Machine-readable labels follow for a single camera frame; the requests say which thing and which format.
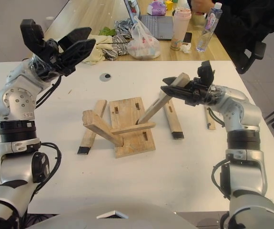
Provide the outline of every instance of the plastic bag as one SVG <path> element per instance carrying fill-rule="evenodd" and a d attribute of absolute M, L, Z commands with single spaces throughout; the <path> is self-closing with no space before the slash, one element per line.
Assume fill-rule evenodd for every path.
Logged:
<path fill-rule="evenodd" d="M 159 41 L 152 36 L 137 16 L 134 17 L 134 20 L 136 23 L 131 29 L 133 40 L 127 45 L 128 53 L 141 60 L 158 57 L 161 54 Z"/>

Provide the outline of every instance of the black rubber foot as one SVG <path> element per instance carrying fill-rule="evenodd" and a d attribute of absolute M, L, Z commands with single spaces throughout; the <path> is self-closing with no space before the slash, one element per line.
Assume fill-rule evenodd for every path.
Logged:
<path fill-rule="evenodd" d="M 80 146 L 78 154 L 89 154 L 90 151 L 90 147 L 82 147 Z"/>
<path fill-rule="evenodd" d="M 183 132 L 172 132 L 172 136 L 174 139 L 184 139 Z"/>

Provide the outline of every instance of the phone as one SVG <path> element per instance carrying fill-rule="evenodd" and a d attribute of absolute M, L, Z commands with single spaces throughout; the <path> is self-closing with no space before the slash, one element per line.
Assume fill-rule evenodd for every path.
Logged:
<path fill-rule="evenodd" d="M 184 36 L 183 43 L 191 43 L 192 40 L 192 33 L 191 32 L 186 32 Z"/>

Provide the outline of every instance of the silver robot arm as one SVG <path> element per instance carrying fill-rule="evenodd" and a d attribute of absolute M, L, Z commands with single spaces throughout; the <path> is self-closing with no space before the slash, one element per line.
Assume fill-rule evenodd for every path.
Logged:
<path fill-rule="evenodd" d="M 61 160 L 55 144 L 41 143 L 36 137 L 34 110 L 59 85 L 61 76 L 74 72 L 75 65 L 89 56 L 95 45 L 94 39 L 87 40 L 90 28 L 73 30 L 58 42 L 44 41 L 41 27 L 33 20 L 23 20 L 20 28 L 34 55 L 10 72 L 0 91 L 0 228 L 22 227 L 30 201 L 53 176 Z M 58 84 L 37 104 L 37 95 L 57 77 Z M 52 171 L 48 156 L 39 152 L 40 146 L 58 152 L 59 163 Z"/>
<path fill-rule="evenodd" d="M 211 108 L 211 116 L 227 131 L 226 159 L 213 168 L 212 181 L 230 200 L 230 211 L 221 220 L 221 228 L 227 217 L 229 229 L 274 228 L 274 204 L 265 198 L 267 177 L 264 153 L 260 150 L 261 110 L 251 104 L 240 91 L 212 85 L 214 72 L 209 61 L 198 68 L 199 78 L 194 78 L 184 88 L 171 86 L 173 78 L 164 79 L 169 86 L 161 89 L 169 96 L 185 100 L 188 105 L 205 104 Z M 212 110 L 222 114 L 223 122 L 214 117 Z M 220 186 L 214 174 L 221 167 Z"/>
<path fill-rule="evenodd" d="M 50 173 L 47 155 L 38 152 L 41 143 L 34 123 L 36 97 L 50 83 L 30 64 L 22 62 L 0 91 L 0 227 L 19 227 L 37 185 Z"/>

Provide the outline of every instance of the pink cup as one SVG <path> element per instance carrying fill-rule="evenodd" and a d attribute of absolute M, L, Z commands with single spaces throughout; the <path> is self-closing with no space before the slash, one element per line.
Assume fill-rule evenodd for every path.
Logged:
<path fill-rule="evenodd" d="M 180 50 L 183 44 L 185 33 L 191 19 L 191 10 L 186 8 L 176 8 L 173 19 L 173 37 L 171 40 L 171 49 Z"/>

